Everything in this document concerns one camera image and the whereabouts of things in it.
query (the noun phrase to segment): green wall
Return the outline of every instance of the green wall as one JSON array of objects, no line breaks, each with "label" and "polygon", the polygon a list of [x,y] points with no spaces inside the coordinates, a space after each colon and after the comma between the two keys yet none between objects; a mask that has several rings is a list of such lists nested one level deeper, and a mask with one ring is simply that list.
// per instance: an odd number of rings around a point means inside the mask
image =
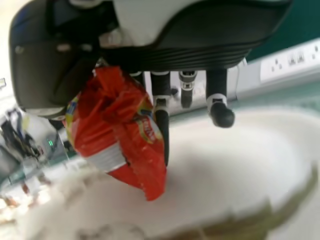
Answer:
[{"label": "green wall", "polygon": [[320,0],[293,0],[291,11],[278,31],[246,59],[251,61],[319,37]]}]

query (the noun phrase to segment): power socket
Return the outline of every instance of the power socket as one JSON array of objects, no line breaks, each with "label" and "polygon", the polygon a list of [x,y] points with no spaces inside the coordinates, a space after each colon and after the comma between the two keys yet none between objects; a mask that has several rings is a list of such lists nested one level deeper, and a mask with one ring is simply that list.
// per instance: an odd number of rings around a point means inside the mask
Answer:
[{"label": "power socket", "polygon": [[288,48],[261,61],[262,83],[320,68],[320,39]]}]

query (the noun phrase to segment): snack bag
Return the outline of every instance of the snack bag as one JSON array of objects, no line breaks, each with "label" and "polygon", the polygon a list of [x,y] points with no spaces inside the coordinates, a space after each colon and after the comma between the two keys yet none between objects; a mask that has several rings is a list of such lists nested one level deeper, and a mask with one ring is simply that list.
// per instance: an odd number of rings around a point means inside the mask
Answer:
[{"label": "snack bag", "polygon": [[69,104],[68,139],[87,161],[152,201],[165,191],[164,141],[145,89],[119,67],[95,76]]}]

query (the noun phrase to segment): crumpled plastic bag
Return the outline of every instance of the crumpled plastic bag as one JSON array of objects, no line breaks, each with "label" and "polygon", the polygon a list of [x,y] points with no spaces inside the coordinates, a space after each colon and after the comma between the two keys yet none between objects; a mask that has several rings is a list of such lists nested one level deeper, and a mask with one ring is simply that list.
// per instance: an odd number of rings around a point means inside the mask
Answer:
[{"label": "crumpled plastic bag", "polygon": [[148,93],[119,67],[100,67],[67,107],[74,149],[98,169],[144,191],[165,191],[164,141]]}]

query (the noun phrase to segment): robotic hand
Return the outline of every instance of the robotic hand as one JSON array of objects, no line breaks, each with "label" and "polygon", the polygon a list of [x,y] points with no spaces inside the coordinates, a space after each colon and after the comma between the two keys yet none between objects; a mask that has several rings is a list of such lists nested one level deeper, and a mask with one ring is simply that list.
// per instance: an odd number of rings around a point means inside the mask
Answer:
[{"label": "robotic hand", "polygon": [[144,85],[151,72],[157,124],[169,158],[170,71],[181,105],[192,104],[197,71],[206,71],[209,116],[229,128],[227,72],[279,27],[293,0],[33,0],[10,28],[12,84],[19,106],[63,119],[98,59]]}]

